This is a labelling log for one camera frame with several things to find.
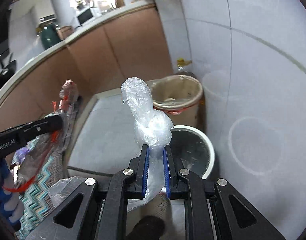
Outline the red silver snack wrapper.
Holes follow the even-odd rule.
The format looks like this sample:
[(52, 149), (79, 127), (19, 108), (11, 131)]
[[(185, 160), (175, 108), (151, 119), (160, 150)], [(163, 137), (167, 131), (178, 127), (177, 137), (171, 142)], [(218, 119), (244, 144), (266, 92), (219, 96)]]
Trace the red silver snack wrapper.
[(59, 92), (60, 102), (53, 103), (53, 112), (47, 117), (59, 118), (62, 127), (54, 132), (35, 135), (26, 146), (15, 151), (12, 163), (14, 189), (23, 193), (35, 181), (50, 155), (62, 153), (69, 145), (80, 100), (78, 86), (72, 80), (66, 80)]

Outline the clear plastic wrap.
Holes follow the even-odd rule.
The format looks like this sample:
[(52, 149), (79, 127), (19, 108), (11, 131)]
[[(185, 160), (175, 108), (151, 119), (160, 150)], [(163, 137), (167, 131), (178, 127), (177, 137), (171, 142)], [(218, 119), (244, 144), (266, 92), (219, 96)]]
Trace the clear plastic wrap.
[(163, 150), (171, 141), (173, 123), (163, 111), (154, 109), (151, 90), (138, 77), (131, 77), (121, 86), (123, 102), (135, 119), (135, 139), (139, 147), (149, 146), (148, 180), (145, 197), (130, 200), (128, 211), (135, 210), (156, 197), (164, 187)]

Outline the white rimmed black trash bin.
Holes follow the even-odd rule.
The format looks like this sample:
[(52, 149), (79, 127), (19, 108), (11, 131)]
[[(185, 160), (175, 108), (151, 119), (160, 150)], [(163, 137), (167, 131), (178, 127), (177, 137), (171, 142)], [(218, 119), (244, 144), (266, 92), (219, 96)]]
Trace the white rimmed black trash bin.
[(215, 151), (209, 138), (197, 128), (176, 125), (171, 129), (170, 142), (173, 157), (182, 161), (183, 167), (208, 179), (215, 163)]

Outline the beige trash bin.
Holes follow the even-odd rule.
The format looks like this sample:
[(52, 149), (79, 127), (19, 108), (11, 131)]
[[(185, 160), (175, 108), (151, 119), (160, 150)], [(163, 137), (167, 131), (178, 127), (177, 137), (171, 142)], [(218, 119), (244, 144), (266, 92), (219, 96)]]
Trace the beige trash bin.
[(199, 125), (199, 107), (203, 98), (201, 83), (188, 75), (166, 76), (150, 83), (154, 108), (163, 111), (174, 125)]

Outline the brown kitchen cabinets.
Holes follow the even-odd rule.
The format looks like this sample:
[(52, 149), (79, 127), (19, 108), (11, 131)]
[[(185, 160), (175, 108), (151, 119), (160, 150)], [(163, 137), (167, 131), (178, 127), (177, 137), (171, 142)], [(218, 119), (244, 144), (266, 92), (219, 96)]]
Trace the brown kitchen cabinets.
[(88, 103), (129, 77), (149, 81), (172, 73), (157, 8), (140, 1), (76, 31), (17, 71), (0, 89), (0, 132), (51, 113), (66, 80)]

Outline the zigzag patterned table cloth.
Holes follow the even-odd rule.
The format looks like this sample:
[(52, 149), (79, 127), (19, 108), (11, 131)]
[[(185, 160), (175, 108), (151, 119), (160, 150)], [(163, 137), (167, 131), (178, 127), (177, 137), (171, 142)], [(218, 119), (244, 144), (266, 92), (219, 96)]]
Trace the zigzag patterned table cloth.
[(24, 204), (24, 215), (20, 219), (21, 228), (17, 233), (19, 239), (25, 239), (54, 210), (48, 189), (64, 178), (65, 151), (50, 155), (35, 181), (25, 192), (20, 193), (20, 200)]

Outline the clear plastic bag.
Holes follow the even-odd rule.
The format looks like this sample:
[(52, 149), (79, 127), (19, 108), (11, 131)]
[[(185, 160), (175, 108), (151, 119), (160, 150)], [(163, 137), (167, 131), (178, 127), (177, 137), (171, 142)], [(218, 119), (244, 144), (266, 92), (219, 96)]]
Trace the clear plastic bag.
[(53, 207), (59, 206), (86, 178), (74, 176), (60, 179), (48, 189)]

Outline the dark green kettle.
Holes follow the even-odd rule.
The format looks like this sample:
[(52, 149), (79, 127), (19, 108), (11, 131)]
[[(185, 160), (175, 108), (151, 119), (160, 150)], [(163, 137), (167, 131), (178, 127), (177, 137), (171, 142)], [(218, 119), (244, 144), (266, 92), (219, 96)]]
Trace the dark green kettle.
[(45, 50), (62, 41), (58, 34), (58, 26), (55, 23), (44, 25), (40, 37)]

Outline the yellow capped oil bottle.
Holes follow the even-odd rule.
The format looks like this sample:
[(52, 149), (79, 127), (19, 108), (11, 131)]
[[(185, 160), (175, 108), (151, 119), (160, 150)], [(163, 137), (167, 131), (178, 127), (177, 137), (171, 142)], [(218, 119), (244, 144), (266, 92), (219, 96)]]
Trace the yellow capped oil bottle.
[(187, 75), (191, 77), (196, 77), (196, 75), (193, 73), (193, 64), (192, 60), (185, 60), (183, 58), (177, 59), (177, 75)]

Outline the white microwave oven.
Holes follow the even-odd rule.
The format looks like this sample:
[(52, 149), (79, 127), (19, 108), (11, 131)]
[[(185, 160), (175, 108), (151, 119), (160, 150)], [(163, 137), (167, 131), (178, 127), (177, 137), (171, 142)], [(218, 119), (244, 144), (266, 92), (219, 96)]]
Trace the white microwave oven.
[(84, 25), (85, 23), (89, 22), (90, 20), (96, 18), (98, 15), (97, 8), (84, 8), (77, 14), (77, 20), (79, 25)]

